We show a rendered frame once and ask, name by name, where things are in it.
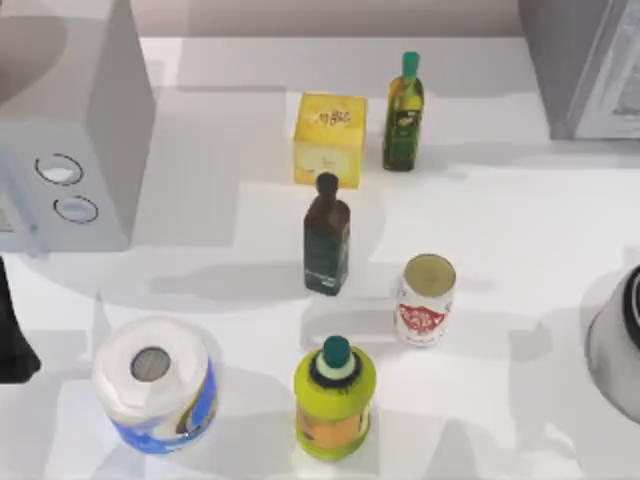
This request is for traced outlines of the microwave knob with white centre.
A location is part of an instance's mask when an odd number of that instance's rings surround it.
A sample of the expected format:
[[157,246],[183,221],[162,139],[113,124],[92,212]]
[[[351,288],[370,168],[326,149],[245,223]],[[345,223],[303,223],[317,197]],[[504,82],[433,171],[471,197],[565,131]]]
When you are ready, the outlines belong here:
[[83,178],[84,174],[76,160],[58,153],[37,158],[34,167],[41,178],[59,186],[74,185]]

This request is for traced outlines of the wide yellow-green bottle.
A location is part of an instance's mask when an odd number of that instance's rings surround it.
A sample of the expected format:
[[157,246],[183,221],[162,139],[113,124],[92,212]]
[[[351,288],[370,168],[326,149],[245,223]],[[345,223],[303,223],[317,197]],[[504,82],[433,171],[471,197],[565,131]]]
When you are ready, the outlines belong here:
[[337,461],[354,453],[371,426],[376,369],[343,336],[332,335],[308,353],[293,377],[296,438],[312,457]]

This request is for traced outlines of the yellow box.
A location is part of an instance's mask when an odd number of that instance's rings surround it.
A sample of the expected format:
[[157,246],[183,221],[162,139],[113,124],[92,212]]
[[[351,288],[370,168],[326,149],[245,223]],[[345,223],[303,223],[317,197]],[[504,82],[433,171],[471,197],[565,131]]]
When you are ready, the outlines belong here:
[[293,134],[295,182],[313,185],[319,174],[330,172],[340,187],[359,188],[367,114],[364,97],[303,93]]

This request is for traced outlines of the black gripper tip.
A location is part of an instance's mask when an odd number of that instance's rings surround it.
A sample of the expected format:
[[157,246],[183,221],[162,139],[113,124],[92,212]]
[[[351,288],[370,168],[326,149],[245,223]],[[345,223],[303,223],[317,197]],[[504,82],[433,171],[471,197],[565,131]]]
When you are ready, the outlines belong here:
[[0,385],[27,383],[40,369],[41,361],[18,323],[0,256]]

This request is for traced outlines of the pale microwave oven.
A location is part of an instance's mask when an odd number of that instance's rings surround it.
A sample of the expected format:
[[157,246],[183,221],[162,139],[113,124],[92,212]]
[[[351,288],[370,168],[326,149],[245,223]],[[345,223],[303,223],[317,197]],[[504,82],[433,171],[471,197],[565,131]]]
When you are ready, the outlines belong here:
[[[0,253],[127,248],[155,112],[131,0],[0,0]],[[36,172],[55,153],[78,183]],[[53,203],[73,196],[98,218],[62,219]]]

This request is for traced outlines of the dark brown bottle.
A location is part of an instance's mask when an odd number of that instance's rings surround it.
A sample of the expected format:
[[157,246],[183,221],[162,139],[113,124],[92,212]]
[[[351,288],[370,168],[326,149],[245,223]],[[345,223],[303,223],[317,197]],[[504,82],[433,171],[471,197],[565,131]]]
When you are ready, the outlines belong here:
[[338,189],[336,175],[319,174],[303,221],[304,283],[327,296],[339,294],[349,272],[351,210],[337,198]]

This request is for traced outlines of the red and white can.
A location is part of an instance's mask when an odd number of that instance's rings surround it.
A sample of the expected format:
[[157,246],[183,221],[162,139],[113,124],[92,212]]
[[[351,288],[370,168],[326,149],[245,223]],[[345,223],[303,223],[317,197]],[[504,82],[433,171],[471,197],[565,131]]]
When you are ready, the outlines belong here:
[[424,253],[404,267],[395,293],[394,327],[411,345],[429,347],[439,342],[453,305],[456,271],[444,257]]

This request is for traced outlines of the microwave knob with blue centre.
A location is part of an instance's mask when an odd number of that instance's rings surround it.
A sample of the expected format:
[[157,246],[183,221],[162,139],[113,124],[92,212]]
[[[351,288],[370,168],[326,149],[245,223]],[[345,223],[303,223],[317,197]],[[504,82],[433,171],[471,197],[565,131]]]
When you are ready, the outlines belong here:
[[75,224],[91,223],[99,215],[96,204],[82,196],[58,199],[53,208],[62,219]]

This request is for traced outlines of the tall green oil bottle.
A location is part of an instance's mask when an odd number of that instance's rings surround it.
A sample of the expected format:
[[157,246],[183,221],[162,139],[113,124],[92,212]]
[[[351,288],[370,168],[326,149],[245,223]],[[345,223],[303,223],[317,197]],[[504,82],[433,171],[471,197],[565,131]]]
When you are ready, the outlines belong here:
[[415,167],[425,106],[419,62],[417,52],[405,52],[401,74],[389,85],[382,160],[389,171],[408,172]]

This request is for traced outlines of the white paper roll blue wrap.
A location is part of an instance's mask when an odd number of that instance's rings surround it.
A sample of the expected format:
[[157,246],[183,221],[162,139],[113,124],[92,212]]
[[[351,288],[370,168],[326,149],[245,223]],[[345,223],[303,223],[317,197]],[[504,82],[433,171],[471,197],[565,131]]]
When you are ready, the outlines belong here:
[[93,381],[115,430],[144,454],[190,446],[216,414],[207,345],[193,327],[171,317],[136,319],[108,337],[95,356]]

